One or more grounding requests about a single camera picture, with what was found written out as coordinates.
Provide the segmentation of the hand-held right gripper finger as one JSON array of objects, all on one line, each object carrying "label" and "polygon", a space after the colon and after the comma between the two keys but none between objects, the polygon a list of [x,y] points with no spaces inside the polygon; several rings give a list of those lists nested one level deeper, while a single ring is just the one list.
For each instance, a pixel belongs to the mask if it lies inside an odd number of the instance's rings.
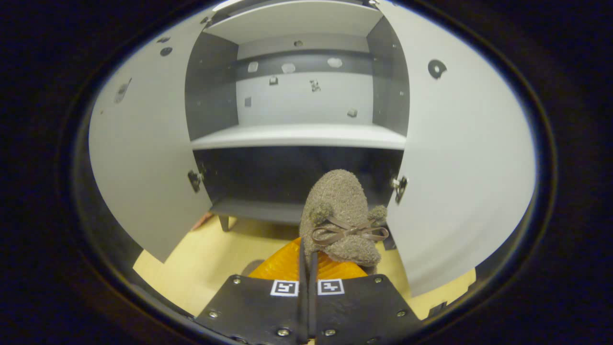
[{"label": "hand-held right gripper finger", "polygon": [[308,342],[303,246],[291,241],[249,275],[231,275],[195,321],[243,345]]},{"label": "hand-held right gripper finger", "polygon": [[309,335],[317,345],[398,345],[422,325],[385,275],[320,279],[318,253],[311,259]]}]

